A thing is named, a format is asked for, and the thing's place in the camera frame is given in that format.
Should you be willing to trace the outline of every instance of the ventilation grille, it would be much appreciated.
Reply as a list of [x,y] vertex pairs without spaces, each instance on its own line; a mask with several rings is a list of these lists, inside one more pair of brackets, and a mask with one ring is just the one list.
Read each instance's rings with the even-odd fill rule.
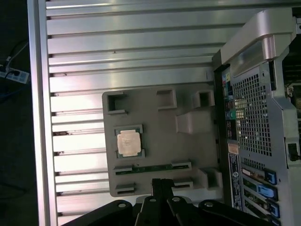
[[239,147],[272,156],[266,90],[258,74],[234,84],[234,98]]
[[265,168],[265,164],[247,158],[241,158],[241,162],[247,166],[257,168],[259,170],[263,170]]

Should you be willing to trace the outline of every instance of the label sticker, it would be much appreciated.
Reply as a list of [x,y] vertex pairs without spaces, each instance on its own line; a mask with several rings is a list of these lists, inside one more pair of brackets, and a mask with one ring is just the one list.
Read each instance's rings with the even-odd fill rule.
[[238,145],[228,143],[228,151],[232,154],[238,154]]
[[230,72],[226,74],[226,82],[229,82],[231,80]]
[[239,163],[238,155],[228,153],[229,156],[229,169],[231,178],[231,195],[232,195],[232,207],[237,210],[243,210],[239,177]]

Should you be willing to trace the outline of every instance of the cable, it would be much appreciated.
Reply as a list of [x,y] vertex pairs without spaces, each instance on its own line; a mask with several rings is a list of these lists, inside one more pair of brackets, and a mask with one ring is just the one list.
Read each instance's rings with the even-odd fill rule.
[[9,68],[9,65],[11,64],[11,62],[13,61],[13,59],[17,56],[17,55],[19,55],[21,52],[22,52],[22,50],[23,49],[25,49],[25,47],[26,46],[28,46],[28,44],[29,44],[29,42],[27,42],[15,55],[13,55],[10,59],[9,59],[9,62],[8,62],[8,64],[7,64],[7,66],[6,66],[6,68]]
[[17,89],[16,91],[13,91],[13,92],[8,93],[8,94],[0,95],[0,98],[6,98],[6,97],[9,97],[9,96],[11,96],[11,95],[14,95],[14,94],[16,94],[16,93],[22,91],[23,89],[26,89],[27,87],[30,87],[30,86],[24,85],[22,88]]
[[10,51],[9,56],[12,56],[14,54],[14,51],[16,50],[16,48],[21,45],[23,42],[28,42],[28,39],[23,39],[21,41],[19,41]]
[[[4,61],[3,65],[0,66],[0,71],[1,71],[1,72],[6,72],[7,69],[9,69],[8,65],[10,65],[10,62],[11,62],[11,60],[12,60],[12,56],[13,56],[15,50],[17,49],[17,47],[18,47],[19,45],[21,45],[21,44],[24,43],[25,41],[27,41],[27,43],[25,44],[25,47],[26,47],[26,46],[28,45],[28,39],[21,40],[21,41],[19,41],[16,45],[14,45],[14,47],[12,48],[12,50],[11,50],[10,53],[9,53],[9,56],[8,56],[8,57],[6,58],[6,60]],[[17,55],[18,55],[25,47],[23,46],[23,48],[22,48],[17,54],[15,54],[15,55],[13,56],[13,58],[15,58],[15,57],[16,57],[16,56],[17,56]]]

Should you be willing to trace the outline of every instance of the dark floor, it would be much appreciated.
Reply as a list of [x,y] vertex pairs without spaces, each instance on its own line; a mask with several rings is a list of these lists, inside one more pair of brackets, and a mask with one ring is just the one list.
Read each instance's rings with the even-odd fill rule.
[[[26,0],[9,0],[0,7],[0,64],[13,46],[28,37]],[[29,48],[11,65],[29,72]],[[10,91],[24,85],[0,79]],[[38,225],[31,87],[0,100],[0,225]],[[21,187],[25,192],[4,184]]]

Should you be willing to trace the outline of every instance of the power strip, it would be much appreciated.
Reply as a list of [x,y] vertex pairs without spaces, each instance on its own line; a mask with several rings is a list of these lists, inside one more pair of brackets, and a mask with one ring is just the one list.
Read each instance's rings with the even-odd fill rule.
[[[23,72],[18,69],[10,68],[11,71],[18,71],[20,74],[18,76],[14,76],[12,73],[10,73],[6,78],[12,81],[20,82],[23,84],[26,84],[29,82],[29,73]],[[7,72],[0,72],[0,77],[4,78]]]

